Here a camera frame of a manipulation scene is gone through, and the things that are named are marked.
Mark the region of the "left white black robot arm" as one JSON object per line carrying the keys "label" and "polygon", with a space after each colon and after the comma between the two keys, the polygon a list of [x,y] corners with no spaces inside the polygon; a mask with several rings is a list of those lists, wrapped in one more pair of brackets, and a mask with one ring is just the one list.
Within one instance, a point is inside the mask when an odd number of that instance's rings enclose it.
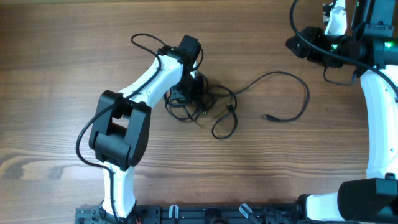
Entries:
{"label": "left white black robot arm", "polygon": [[143,157],[153,107],[170,93],[177,103],[191,103],[203,91],[197,78],[199,41],[185,35],[176,47],[163,44],[155,60],[133,84],[115,93],[106,90],[98,100],[89,137],[105,174],[105,198],[100,210],[105,218],[127,220],[136,206],[134,168]]}

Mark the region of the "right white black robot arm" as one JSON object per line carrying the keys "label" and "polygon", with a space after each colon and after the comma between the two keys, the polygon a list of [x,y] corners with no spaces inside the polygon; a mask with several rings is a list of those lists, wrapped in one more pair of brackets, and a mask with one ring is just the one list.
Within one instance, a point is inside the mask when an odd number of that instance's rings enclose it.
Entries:
{"label": "right white black robot arm", "polygon": [[296,31],[286,46],[325,68],[355,66],[366,100],[369,160],[366,178],[343,182],[330,194],[306,195],[309,222],[397,222],[397,38],[394,1],[356,1],[350,24],[346,4],[323,5],[324,29]]}

